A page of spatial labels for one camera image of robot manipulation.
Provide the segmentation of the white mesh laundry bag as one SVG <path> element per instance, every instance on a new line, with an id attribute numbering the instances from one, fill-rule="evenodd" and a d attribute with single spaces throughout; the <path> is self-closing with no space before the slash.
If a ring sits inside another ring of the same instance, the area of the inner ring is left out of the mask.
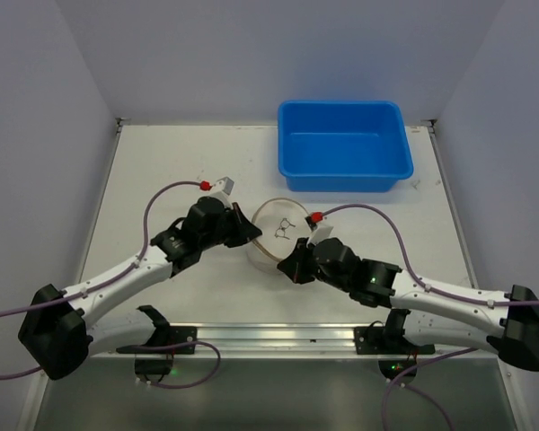
<path id="1" fill-rule="evenodd" d="M 290 255 L 300 237 L 311 229 L 305 218 L 309 212 L 290 198 L 272 198 L 252 216 L 252 223 L 262 235 L 248 244 L 246 254 L 251 264 L 268 274 L 280 274 L 277 265 Z"/>

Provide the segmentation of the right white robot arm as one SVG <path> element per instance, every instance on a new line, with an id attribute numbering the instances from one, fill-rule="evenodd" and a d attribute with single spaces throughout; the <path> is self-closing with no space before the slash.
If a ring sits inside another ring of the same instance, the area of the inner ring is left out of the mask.
<path id="1" fill-rule="evenodd" d="M 389 309 L 388 343 L 480 349 L 539 372 L 539 299 L 528 287 L 503 292 L 417 279 L 394 264 L 360 258 L 337 238 L 301 238 L 277 268 L 295 284 L 319 280 L 362 305 Z"/>

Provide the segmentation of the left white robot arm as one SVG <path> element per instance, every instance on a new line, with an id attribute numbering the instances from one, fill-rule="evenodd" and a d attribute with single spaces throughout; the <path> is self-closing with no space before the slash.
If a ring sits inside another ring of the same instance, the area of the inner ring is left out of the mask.
<path id="1" fill-rule="evenodd" d="M 186 216 L 158 233 L 129 260 L 80 285 L 42 287 L 33 297 L 18 339 L 52 380 L 73 373 L 88 357 L 102 352 L 168 350 L 170 323 L 151 305 L 122 321 L 108 313 L 150 286 L 197 264 L 215 246 L 244 246 L 262 235 L 235 203 L 200 198 Z"/>

